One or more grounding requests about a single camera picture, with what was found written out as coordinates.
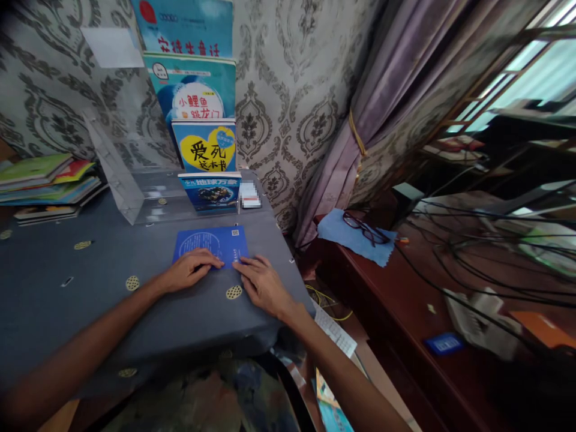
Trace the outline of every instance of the left hand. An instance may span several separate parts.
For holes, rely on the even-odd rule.
[[[206,248],[186,252],[172,267],[158,276],[157,282],[165,292],[191,287],[208,274],[212,266],[220,269],[224,263]]]

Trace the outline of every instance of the white paper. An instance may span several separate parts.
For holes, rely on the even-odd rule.
[[[316,309],[316,324],[320,326],[324,333],[328,335],[330,339],[342,350],[344,354],[348,356],[348,358],[352,357],[354,354],[354,350],[358,346],[358,343],[350,337],[348,333],[344,331],[342,327],[340,327],[336,321],[332,319],[328,313],[324,309],[322,309],[318,303],[312,300],[312,304],[314,305],[314,309]]]
[[[144,67],[142,54],[134,42],[130,29],[82,27],[80,30],[101,68]]]

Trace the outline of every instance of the black-framed glasses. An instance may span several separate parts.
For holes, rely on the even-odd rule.
[[[361,229],[364,237],[366,237],[368,240],[370,240],[370,243],[372,243],[372,247],[376,247],[377,244],[386,244],[390,241],[390,239],[383,233],[371,228],[367,223],[361,221],[347,211],[345,211],[342,215],[342,219],[348,226],[354,229]]]

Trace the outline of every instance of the damask patterned wallpaper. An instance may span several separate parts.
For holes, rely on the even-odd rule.
[[[237,0],[234,52],[241,164],[255,169],[280,226],[346,117],[385,0]],[[28,0],[0,31],[0,136],[24,157],[94,158],[92,107],[132,168],[176,166],[145,69],[102,69],[80,27],[130,27],[128,0]]]

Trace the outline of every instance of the yellow heart on book cover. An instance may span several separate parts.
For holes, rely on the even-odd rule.
[[[230,139],[229,146],[223,148],[218,142],[223,140],[223,133]],[[201,171],[226,171],[236,153],[234,132],[224,126],[214,129],[208,136],[208,141],[196,135],[188,135],[180,142],[184,160]]]

